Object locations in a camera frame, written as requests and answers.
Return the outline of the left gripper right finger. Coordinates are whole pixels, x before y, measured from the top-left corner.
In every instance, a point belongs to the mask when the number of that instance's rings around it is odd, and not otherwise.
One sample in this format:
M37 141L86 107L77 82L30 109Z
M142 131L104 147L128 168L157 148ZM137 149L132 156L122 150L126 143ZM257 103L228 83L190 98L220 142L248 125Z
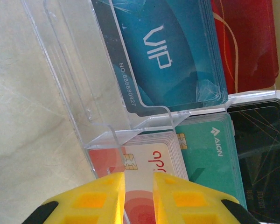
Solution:
M258 223L235 197L166 173L154 173L153 201L158 224Z

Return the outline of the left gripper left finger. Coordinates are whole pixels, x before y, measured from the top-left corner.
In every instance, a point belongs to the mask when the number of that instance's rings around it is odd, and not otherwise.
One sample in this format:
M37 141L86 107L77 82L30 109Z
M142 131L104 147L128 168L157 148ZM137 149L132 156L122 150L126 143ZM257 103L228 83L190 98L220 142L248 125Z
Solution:
M125 174L113 173L47 199L24 224L122 224Z

